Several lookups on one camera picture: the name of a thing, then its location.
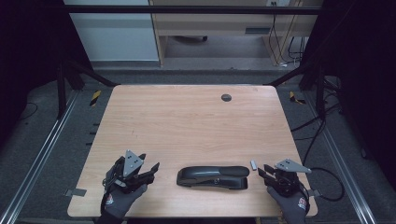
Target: black glove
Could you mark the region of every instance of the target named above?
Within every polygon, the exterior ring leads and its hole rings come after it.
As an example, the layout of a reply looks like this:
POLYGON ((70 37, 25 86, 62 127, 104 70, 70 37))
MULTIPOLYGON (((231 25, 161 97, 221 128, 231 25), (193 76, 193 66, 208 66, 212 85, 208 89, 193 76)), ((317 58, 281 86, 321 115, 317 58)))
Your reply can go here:
POLYGON ((300 191, 289 197, 280 196, 272 187, 267 187, 267 191, 279 204, 283 218, 288 224, 305 224, 305 209, 308 202, 300 191))
POLYGON ((147 185, 142 185, 134 192, 125 194, 119 189, 115 188, 107 197, 105 210, 114 217, 124 218, 126 213, 131 208, 132 203, 142 196, 142 194, 146 192, 147 189, 147 185))

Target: gray carpet floor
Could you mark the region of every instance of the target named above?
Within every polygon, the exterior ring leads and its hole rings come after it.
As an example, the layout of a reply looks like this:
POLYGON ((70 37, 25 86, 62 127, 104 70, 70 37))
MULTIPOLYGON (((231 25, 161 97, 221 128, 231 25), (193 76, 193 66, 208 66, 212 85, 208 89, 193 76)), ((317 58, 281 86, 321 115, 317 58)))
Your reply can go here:
MULTIPOLYGON (((172 61, 167 65, 174 66, 172 61)), ((286 70, 263 72, 260 69, 213 69, 199 71, 190 69, 144 69, 130 71, 99 71, 101 75, 121 84, 253 84, 268 83, 286 70)), ((74 218, 67 215, 71 198, 64 196, 67 189, 73 189, 83 164, 90 151, 90 143, 100 123, 112 89, 91 78, 84 77, 86 86, 78 93, 77 104, 66 122, 35 186, 22 208, 17 223, 92 223, 89 218, 74 218), (90 106, 95 91, 102 91, 96 106, 90 106)), ((290 128, 295 128, 312 119, 315 114, 308 104, 300 105, 290 101, 290 91, 297 99, 314 96, 312 91, 300 91, 298 78, 277 87, 279 99, 285 111, 290 128)), ((327 106, 337 104, 336 97, 329 97, 327 106)), ((13 199, 19 185, 34 162, 55 123, 58 103, 56 83, 33 90, 28 104, 13 134, 0 151, 0 211, 3 213, 13 199)), ((361 157, 360 144, 350 130, 346 118, 338 109, 327 116, 326 128, 340 149, 348 168, 370 206, 377 223, 396 223, 396 192, 382 175, 375 161, 361 157)), ((315 122, 293 133, 301 158, 304 157, 318 124, 315 122)), ((335 174, 337 170, 330 159, 329 149, 323 134, 316 139, 306 160, 307 167, 326 168, 335 174)), ((314 172, 308 176, 311 188, 319 189, 323 195, 337 197, 341 188, 330 175, 314 172)), ((307 223, 361 223, 356 208, 346 194, 339 202, 315 199, 318 214, 309 217, 307 223)), ((264 217, 262 223, 278 223, 276 217, 264 217)))

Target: wall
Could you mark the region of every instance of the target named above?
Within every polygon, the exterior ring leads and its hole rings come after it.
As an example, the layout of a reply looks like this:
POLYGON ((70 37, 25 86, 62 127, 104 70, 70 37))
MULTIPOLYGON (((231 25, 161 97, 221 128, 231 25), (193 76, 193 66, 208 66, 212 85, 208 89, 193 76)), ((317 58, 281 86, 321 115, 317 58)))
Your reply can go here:
MULTIPOLYGON (((139 5, 147 0, 64 0, 67 5, 139 5)), ((158 62, 149 14, 72 13, 81 42, 92 62, 158 62)))

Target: black stapler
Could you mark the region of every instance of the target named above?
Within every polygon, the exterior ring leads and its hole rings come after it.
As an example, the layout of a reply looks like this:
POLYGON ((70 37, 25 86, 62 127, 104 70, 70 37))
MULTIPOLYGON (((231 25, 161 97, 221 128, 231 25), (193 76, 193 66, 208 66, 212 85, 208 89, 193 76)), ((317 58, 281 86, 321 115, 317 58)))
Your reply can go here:
POLYGON ((177 173, 177 184, 183 187, 247 189, 248 175, 249 169, 245 166, 190 166, 177 173))

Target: table top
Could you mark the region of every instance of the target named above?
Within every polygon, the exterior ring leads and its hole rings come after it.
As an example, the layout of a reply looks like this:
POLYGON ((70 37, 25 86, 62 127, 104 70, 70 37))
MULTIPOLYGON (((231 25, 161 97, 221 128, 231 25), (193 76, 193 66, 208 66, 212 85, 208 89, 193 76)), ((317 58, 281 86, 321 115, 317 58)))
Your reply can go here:
MULTIPOLYGON (((131 149, 147 157, 140 173, 157 162, 154 183, 127 217, 276 217, 279 207, 252 171, 289 158, 301 163, 290 127, 271 86, 120 85, 114 88, 68 208, 71 217, 99 217, 102 180, 131 149), (221 99, 231 95, 231 101, 221 99), (248 189, 178 186, 188 166, 246 166, 248 189)), ((298 174, 309 189, 305 174, 298 174)), ((309 216, 318 209, 310 199, 309 216)))

